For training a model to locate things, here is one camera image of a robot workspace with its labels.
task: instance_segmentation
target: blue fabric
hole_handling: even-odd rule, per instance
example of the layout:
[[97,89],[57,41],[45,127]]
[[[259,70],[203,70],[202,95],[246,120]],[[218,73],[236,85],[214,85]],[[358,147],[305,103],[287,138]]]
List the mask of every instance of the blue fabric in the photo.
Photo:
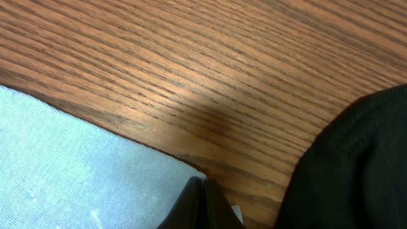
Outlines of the blue fabric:
[[0,228],[156,228],[194,168],[0,86]]

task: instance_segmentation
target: wooden table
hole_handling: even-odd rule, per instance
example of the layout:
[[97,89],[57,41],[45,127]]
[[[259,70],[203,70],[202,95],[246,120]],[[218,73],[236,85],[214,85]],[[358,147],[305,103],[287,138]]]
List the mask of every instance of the wooden table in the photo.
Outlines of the wooden table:
[[211,174],[273,225],[296,162],[407,82],[403,0],[1,0],[0,84]]

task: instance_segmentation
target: tabletop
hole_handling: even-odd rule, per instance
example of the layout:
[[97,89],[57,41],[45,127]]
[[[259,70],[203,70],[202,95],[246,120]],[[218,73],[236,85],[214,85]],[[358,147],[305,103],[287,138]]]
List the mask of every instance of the tabletop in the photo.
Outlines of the tabletop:
[[0,84],[209,174],[247,228],[336,115],[407,83],[405,0],[0,2]]

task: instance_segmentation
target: brown wood grain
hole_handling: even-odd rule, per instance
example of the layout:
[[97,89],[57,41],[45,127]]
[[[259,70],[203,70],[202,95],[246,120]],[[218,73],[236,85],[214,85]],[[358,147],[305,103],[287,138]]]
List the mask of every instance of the brown wood grain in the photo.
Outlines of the brown wood grain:
[[0,0],[0,84],[211,174],[247,228],[406,59],[405,0]]

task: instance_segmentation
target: wood grain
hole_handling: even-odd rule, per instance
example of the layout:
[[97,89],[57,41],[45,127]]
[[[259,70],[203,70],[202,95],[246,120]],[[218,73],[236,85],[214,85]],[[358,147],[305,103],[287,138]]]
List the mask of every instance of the wood grain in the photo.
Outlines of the wood grain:
[[270,228],[352,101],[407,83],[404,0],[1,0],[0,84],[214,176]]

